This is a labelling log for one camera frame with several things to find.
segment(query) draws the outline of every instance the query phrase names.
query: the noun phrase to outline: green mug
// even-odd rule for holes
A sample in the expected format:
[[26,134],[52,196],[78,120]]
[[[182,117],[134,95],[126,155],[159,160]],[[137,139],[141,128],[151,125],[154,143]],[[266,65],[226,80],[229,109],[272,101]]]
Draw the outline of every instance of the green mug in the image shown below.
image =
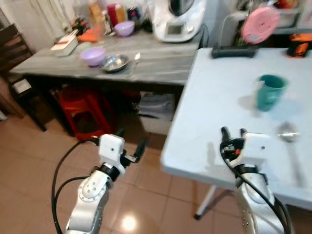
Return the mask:
[[263,75],[259,81],[263,84],[257,93],[257,107],[261,111],[269,111],[280,100],[288,82],[282,77],[273,75]]

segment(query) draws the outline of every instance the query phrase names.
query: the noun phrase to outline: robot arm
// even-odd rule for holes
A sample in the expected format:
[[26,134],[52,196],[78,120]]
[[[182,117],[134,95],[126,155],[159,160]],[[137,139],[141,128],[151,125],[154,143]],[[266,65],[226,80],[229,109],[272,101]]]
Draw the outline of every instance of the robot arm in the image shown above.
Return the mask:
[[[288,234],[282,225],[281,215],[278,217],[268,204],[274,204],[275,197],[268,187],[266,175],[258,171],[258,166],[263,163],[258,155],[265,149],[263,143],[267,136],[242,129],[241,138],[230,139],[227,128],[223,127],[221,132],[220,152],[228,167],[235,172],[234,196],[242,211],[244,231],[247,234]],[[267,201],[246,181],[255,186]]]
[[67,223],[65,234],[98,234],[103,210],[109,199],[109,190],[131,163],[138,163],[144,153],[146,141],[139,144],[134,156],[127,156],[124,139],[103,135],[99,141],[101,167],[82,181],[78,188],[76,205]]

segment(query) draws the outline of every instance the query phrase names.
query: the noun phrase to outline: stainless steel bowl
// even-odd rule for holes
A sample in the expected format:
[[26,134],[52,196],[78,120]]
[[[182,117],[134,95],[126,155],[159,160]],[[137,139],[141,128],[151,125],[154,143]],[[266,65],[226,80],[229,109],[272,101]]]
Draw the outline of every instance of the stainless steel bowl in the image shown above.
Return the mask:
[[129,58],[126,55],[109,56],[104,59],[100,65],[100,69],[104,72],[113,73],[124,69],[129,63]]

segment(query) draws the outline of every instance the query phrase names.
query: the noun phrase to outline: lilac bowl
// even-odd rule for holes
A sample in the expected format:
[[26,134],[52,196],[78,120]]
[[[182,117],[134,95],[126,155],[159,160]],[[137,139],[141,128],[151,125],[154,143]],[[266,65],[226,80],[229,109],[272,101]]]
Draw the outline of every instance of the lilac bowl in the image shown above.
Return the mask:
[[80,58],[91,67],[99,66],[105,59],[106,51],[102,47],[93,47],[83,51]]
[[127,37],[133,33],[135,29],[135,23],[133,21],[125,21],[117,24],[114,29],[117,32],[118,36]]

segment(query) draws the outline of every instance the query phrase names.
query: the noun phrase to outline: metal spoon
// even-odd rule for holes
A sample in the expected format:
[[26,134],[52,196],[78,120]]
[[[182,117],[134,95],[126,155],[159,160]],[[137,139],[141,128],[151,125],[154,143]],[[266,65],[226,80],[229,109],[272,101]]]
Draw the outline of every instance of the metal spoon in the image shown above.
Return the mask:
[[135,67],[133,68],[133,70],[131,71],[130,75],[128,76],[128,78],[130,78],[131,76],[133,76],[133,73],[135,72],[136,68],[137,68],[137,64],[140,62],[141,59],[141,53],[137,53],[135,56]]
[[289,122],[285,122],[278,128],[278,131],[278,136],[281,137],[283,141],[289,143],[287,148],[290,155],[290,161],[293,166],[294,176],[297,180],[297,185],[299,187],[305,187],[305,178],[302,174],[302,171],[300,170],[300,164],[298,161],[298,156],[296,155],[295,146],[293,144],[290,145],[297,140],[298,132],[296,127]]

